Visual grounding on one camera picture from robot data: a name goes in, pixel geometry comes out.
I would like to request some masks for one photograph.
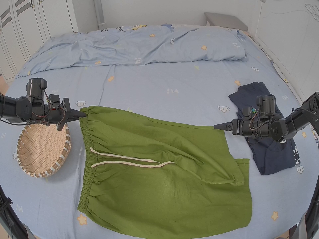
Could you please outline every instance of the wicker basket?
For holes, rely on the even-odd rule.
[[[68,125],[57,131],[55,125],[26,125],[17,143],[19,166],[36,178],[50,176],[63,165],[71,149]]]

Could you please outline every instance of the star print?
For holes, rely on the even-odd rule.
[[[87,225],[87,222],[86,222],[86,217],[84,217],[82,214],[80,215],[80,217],[78,217],[78,221],[80,223],[80,225]]]
[[[271,217],[274,221],[276,221],[276,219],[278,219],[278,212],[273,212],[273,215]]]

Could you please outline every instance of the gray nightstand top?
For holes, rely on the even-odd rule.
[[[241,20],[235,16],[226,15],[226,14],[219,14],[219,13],[212,13],[212,12],[205,12],[207,21],[211,26],[222,26],[222,27],[229,27],[229,28],[236,28],[243,31],[248,30],[248,26],[246,26]]]

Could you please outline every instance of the white wardrobe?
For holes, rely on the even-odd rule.
[[[0,0],[0,73],[13,81],[54,36],[98,30],[93,0]]]

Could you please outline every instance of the green shorts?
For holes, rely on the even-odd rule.
[[[80,119],[86,166],[78,210],[113,231],[198,238],[249,224],[249,159],[224,132],[90,106]]]

